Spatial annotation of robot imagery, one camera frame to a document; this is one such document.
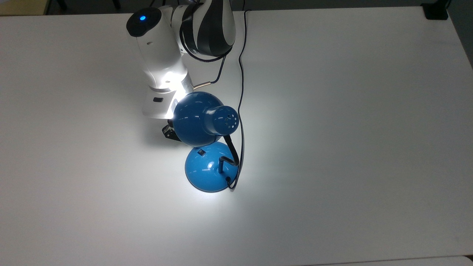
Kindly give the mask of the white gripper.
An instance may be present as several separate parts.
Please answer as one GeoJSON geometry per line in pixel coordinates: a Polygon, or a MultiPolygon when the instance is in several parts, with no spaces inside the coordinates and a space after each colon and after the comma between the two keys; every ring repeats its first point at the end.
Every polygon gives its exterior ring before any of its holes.
{"type": "MultiPolygon", "coordinates": [[[[159,92],[158,89],[150,87],[147,90],[142,113],[144,116],[154,119],[172,119],[177,104],[185,97],[183,90],[159,92]]],[[[165,138],[181,142],[174,128],[166,125],[162,128],[165,138]]]]}

